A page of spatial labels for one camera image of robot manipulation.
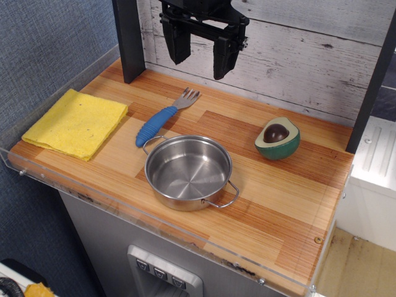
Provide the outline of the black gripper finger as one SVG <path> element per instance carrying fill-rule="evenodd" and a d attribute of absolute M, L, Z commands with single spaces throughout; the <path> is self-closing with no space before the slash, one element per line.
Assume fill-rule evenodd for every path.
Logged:
<path fill-rule="evenodd" d="M 220 80 L 234 69 L 239 54 L 235 37 L 218 37 L 213 46 L 213 77 Z"/>
<path fill-rule="evenodd" d="M 169 19 L 162 20 L 162 27 L 171 60 L 175 64 L 182 63 L 191 55 L 191 34 Z"/>

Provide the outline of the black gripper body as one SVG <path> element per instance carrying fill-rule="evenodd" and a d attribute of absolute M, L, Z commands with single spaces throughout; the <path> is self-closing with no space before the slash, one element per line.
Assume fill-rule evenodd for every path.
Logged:
<path fill-rule="evenodd" d="M 161 23 L 169 19 L 191 35 L 215 41 L 218 37 L 235 37 L 239 50 L 246 47 L 249 19 L 237 11 L 231 1 L 162 1 Z"/>

